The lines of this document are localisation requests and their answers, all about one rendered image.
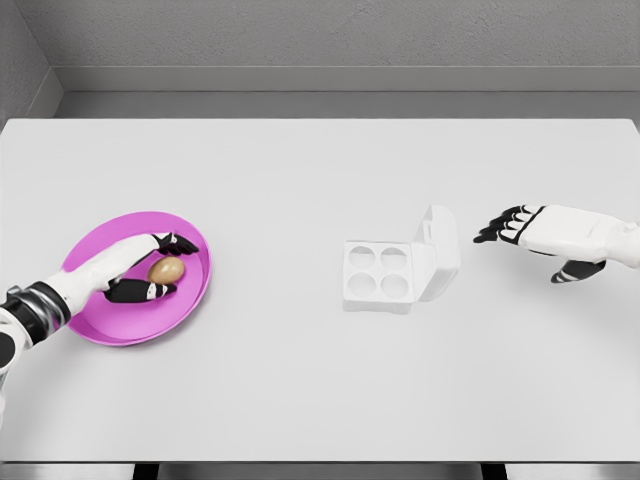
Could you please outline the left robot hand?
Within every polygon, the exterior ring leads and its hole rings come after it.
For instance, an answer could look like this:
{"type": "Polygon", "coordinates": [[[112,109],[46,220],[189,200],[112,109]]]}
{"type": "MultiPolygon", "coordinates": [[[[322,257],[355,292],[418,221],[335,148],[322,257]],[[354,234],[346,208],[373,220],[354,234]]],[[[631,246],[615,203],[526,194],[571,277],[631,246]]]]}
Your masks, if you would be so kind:
{"type": "Polygon", "coordinates": [[[181,256],[198,253],[199,248],[187,238],[172,232],[135,235],[114,243],[92,257],[71,276],[82,288],[84,301],[98,291],[103,292],[112,303],[144,303],[160,299],[174,293],[177,286],[124,279],[132,267],[154,252],[164,256],[181,256]]]}

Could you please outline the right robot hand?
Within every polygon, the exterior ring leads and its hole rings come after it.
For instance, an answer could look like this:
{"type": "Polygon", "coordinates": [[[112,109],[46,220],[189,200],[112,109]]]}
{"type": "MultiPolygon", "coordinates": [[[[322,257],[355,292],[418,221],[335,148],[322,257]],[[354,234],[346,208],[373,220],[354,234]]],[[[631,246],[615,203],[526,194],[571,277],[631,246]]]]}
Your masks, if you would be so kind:
{"type": "Polygon", "coordinates": [[[560,205],[520,205],[503,211],[473,239],[503,242],[566,263],[551,277],[554,284],[586,280],[600,273],[614,255],[611,247],[624,223],[610,215],[560,205]]]}

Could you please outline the brown egg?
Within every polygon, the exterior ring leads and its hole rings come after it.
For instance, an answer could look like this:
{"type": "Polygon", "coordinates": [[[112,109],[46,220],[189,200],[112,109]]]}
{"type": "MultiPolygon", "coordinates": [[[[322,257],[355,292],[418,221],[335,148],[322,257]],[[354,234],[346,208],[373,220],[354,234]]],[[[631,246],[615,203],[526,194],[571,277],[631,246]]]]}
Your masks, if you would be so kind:
{"type": "Polygon", "coordinates": [[[178,282],[185,273],[184,262],[177,257],[163,257],[155,261],[147,271],[151,283],[169,285],[178,282]]]}

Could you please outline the white egg box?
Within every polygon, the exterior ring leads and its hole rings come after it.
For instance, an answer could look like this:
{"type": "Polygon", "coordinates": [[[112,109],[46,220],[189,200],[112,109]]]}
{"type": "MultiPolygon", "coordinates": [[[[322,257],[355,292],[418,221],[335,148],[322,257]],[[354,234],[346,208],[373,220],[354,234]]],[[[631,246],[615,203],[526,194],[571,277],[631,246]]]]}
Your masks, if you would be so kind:
{"type": "Polygon", "coordinates": [[[344,244],[343,309],[407,314],[449,287],[461,266],[453,213],[432,205],[410,242],[350,240],[344,244]]]}

